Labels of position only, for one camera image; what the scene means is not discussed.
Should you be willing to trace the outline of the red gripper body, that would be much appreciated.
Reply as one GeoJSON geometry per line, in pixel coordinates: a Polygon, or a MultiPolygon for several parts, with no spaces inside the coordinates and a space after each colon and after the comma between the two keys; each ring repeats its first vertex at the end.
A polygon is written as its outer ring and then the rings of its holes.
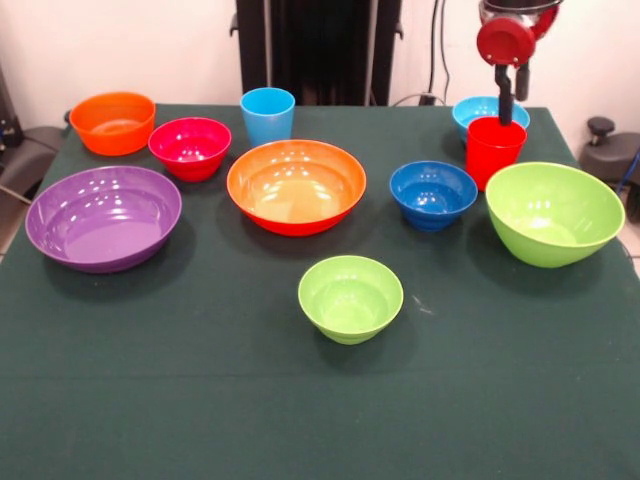
{"type": "Polygon", "coordinates": [[[537,42],[550,30],[558,7],[480,7],[476,44],[490,65],[519,67],[533,56],[537,42]]]}

